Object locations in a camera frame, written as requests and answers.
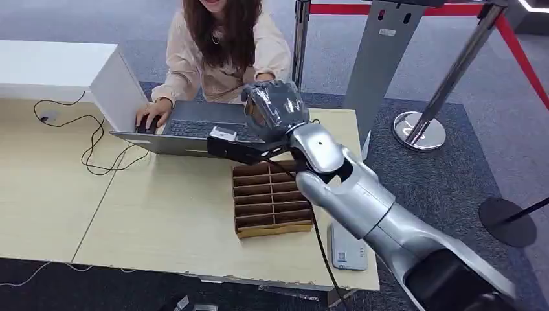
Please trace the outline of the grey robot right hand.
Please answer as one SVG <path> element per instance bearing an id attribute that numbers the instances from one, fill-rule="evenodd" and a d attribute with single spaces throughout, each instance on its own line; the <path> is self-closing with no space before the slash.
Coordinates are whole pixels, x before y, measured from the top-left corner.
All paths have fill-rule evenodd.
<path id="1" fill-rule="evenodd" d="M 279 141 L 295 127 L 310 121 L 294 82 L 270 80 L 246 84 L 241 93 L 247 127 L 261 140 Z"/>

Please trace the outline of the person's right hand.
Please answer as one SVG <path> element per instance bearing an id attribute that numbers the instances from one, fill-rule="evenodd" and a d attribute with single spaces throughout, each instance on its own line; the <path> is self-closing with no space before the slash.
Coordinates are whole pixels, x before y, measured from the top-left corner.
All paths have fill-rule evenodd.
<path id="1" fill-rule="evenodd" d="M 140 107 L 136 112 L 135 125 L 139 127 L 145 120 L 145 127 L 149 129 L 154 119 L 158 117 L 157 126 L 163 126 L 172 112 L 172 101 L 167 98 L 157 99 L 155 102 Z"/>

